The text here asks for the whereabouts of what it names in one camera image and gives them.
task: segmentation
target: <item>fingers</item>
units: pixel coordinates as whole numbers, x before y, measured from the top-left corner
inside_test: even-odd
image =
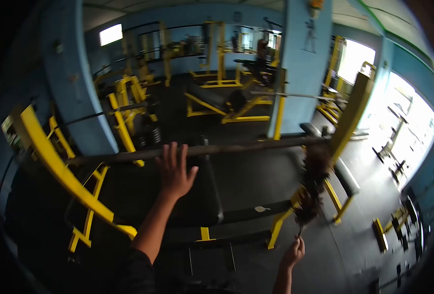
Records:
[[[186,156],[187,156],[188,145],[183,144],[181,147],[181,169],[183,172],[186,172]]]
[[[157,163],[158,168],[163,168],[163,161],[159,157],[155,157],[155,162]]]
[[[169,145],[168,144],[163,145],[163,162],[161,166],[165,169],[169,167]]]
[[[196,178],[197,171],[199,170],[199,167],[192,167],[188,174],[188,183],[192,186],[194,183],[194,179]]]
[[[297,251],[300,247],[300,238],[296,238],[296,240],[292,243],[292,246],[294,247],[294,251]]]
[[[169,153],[169,156],[171,157],[170,160],[170,164],[171,164],[171,168],[176,168],[176,148],[178,146],[178,143],[176,142],[172,142],[171,143],[171,151]]]
[[[300,240],[300,247],[299,251],[302,253],[302,256],[305,255],[305,242],[303,241],[302,237],[298,238]]]

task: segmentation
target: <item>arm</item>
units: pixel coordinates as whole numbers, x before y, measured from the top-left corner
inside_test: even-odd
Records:
[[[182,146],[179,162],[176,158],[176,148],[176,142],[171,144],[171,148],[169,145],[163,145],[163,158],[155,159],[161,170],[161,192],[130,245],[145,253],[152,264],[160,251],[166,223],[173,207],[179,198],[189,192],[198,170],[198,167],[193,167],[188,175],[186,173],[188,146],[186,144]]]
[[[273,294],[290,294],[292,292],[292,269],[304,255],[305,243],[303,243],[302,237],[296,237],[295,242],[284,253],[280,261]]]

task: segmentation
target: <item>blue pillar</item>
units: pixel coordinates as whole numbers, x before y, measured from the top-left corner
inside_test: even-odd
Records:
[[[54,0],[40,22],[46,77],[65,122],[102,112],[86,56],[82,5],[82,0]],[[83,155],[119,151],[104,115],[69,125],[68,130]]]
[[[325,76],[328,65],[331,44],[331,10],[332,0],[326,0],[324,8],[320,11],[315,24],[315,52],[305,48],[305,39],[308,29],[305,22],[310,21],[308,2],[302,0],[286,0],[285,21],[283,32],[282,68],[287,70],[285,80],[286,93],[298,93],[318,96],[321,91],[321,82]],[[312,50],[311,41],[308,41],[307,50]],[[300,133],[299,124],[310,122],[315,112],[316,99],[303,97],[286,98],[284,116],[282,119],[282,134]],[[268,137],[274,136],[277,109],[279,101],[276,100],[271,116]]]

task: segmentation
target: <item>metal pole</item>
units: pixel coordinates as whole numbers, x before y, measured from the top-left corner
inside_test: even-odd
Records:
[[[62,124],[62,125],[60,125],[60,126],[56,126],[55,128],[59,128],[59,127],[61,127],[61,126],[68,126],[68,125],[71,125],[71,124],[77,123],[77,122],[79,122],[79,121],[84,121],[84,120],[88,120],[88,119],[95,118],[95,117],[100,116],[100,115],[103,115],[103,114],[111,114],[111,115],[112,115],[112,114],[113,114],[114,112],[116,112],[116,111],[124,111],[124,110],[130,110],[130,109],[136,109],[136,108],[147,107],[147,106],[148,106],[148,103],[147,103],[147,102],[142,102],[142,103],[135,103],[135,104],[131,104],[131,105],[126,105],[126,106],[122,106],[122,107],[119,107],[119,108],[117,108],[117,109],[114,109],[114,110],[111,111],[111,112],[103,111],[103,112],[99,112],[99,113],[95,113],[95,114],[87,115],[87,116],[84,116],[84,117],[79,118],[79,119],[76,119],[76,120],[68,121],[68,122],[66,122],[66,123],[64,123],[64,124]]]
[[[348,103],[348,101],[343,99],[336,99],[331,97],[323,97],[323,96],[313,96],[313,95],[305,95],[305,94],[291,94],[291,93],[275,93],[275,92],[257,92],[257,91],[251,91],[251,95],[261,95],[261,96],[294,96],[294,97],[307,97],[307,98],[313,98],[313,99],[320,99],[320,100],[327,100],[327,101],[339,101],[341,103]]]
[[[206,145],[206,146],[191,146],[188,149],[188,157],[200,156],[206,154],[217,153],[234,153],[234,152],[248,152],[265,149],[284,148],[300,145],[314,145],[314,144],[327,144],[331,139],[330,136],[326,137],[306,137],[306,138],[292,138],[280,141],[251,141],[238,145]],[[120,163],[132,162],[139,159],[152,159],[161,156],[162,150],[143,150],[129,153],[117,153],[111,155],[97,155],[97,156],[82,156],[68,159],[67,164],[82,165],[89,163]]]

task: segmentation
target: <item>sleeve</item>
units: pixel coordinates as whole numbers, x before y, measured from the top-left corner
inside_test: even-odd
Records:
[[[129,249],[119,264],[109,293],[155,293],[155,274],[150,259],[142,251]]]

